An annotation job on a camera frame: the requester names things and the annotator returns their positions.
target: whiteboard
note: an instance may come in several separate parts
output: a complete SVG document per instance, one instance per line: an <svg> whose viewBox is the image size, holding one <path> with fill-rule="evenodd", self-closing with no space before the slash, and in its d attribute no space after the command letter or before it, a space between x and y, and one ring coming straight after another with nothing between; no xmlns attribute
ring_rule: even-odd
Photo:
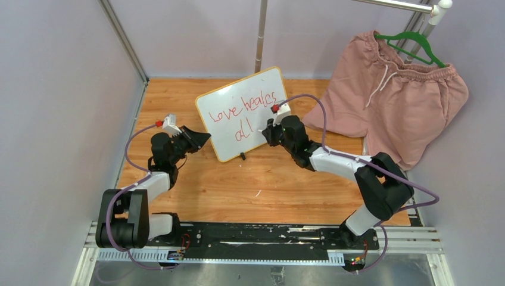
<svg viewBox="0 0 505 286"><path fill-rule="evenodd" d="M200 118L221 162L229 161L266 143L258 130L273 118L270 107L286 100L278 67L271 67L222 88L200 95L196 105Z"/></svg>

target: gray wall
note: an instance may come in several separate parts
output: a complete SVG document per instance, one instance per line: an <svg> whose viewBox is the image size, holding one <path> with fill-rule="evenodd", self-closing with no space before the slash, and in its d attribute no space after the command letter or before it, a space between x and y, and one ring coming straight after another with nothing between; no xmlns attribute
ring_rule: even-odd
<svg viewBox="0 0 505 286"><path fill-rule="evenodd" d="M503 285L505 2L487 2L454 1L429 37L470 97L410 172L441 196L423 214L440 232L456 285Z"/></svg>
<svg viewBox="0 0 505 286"><path fill-rule="evenodd" d="M141 82L98 1L0 1L0 285L69 285Z"/></svg>
<svg viewBox="0 0 505 286"><path fill-rule="evenodd" d="M253 73L260 2L111 1L151 77ZM279 66L285 77L330 77L353 35L398 33L411 14L351 0L270 0L263 68Z"/></svg>

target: metal floor panel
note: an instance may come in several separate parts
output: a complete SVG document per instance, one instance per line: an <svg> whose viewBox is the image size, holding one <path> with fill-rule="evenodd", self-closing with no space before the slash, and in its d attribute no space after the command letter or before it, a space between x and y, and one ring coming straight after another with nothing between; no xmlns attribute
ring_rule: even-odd
<svg viewBox="0 0 505 286"><path fill-rule="evenodd" d="M369 254L370 265L378 257ZM428 259L422 254L389 254L375 268L358 276L338 266L269 266L186 264L167 271L145 271L129 262L98 262L90 285L184 285L184 286L306 286L306 285L435 285ZM96 278L99 269L102 284Z"/></svg>

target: wooden floor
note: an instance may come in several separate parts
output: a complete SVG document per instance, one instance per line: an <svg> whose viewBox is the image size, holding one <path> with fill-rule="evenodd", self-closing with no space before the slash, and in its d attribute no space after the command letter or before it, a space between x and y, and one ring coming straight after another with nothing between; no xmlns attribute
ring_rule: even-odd
<svg viewBox="0 0 505 286"><path fill-rule="evenodd" d="M177 125L205 132L195 98L233 79L151 79L136 130L177 115ZM300 93L321 96L327 80L285 80L288 96ZM315 101L290 102L292 114L306 114ZM150 139L161 132L151 129L131 144L129 155L136 164L147 166ZM321 132L307 129L309 138L320 142ZM362 140L328 134L326 143L337 150L361 154ZM119 185L142 178L144 173L125 163ZM216 159L208 142L188 155L176 185L156 198L150 212L176 212L181 220L210 222L332 223L340 224L363 203L357 186L335 175L300 169L282 147L263 145L226 163ZM410 225L405 212L386 225Z"/></svg>

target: shorts waistband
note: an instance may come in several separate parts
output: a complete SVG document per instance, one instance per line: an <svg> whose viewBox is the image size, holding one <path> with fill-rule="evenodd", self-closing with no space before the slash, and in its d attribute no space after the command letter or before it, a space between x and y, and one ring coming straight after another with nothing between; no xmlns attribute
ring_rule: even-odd
<svg viewBox="0 0 505 286"><path fill-rule="evenodd" d="M373 51L374 60L387 65L392 72L396 72L399 76L421 81L445 80L458 76L452 64L446 64L446 67L406 64L393 47L389 46L385 40L375 39L374 34L380 33L378 31L365 33L365 41Z"/></svg>

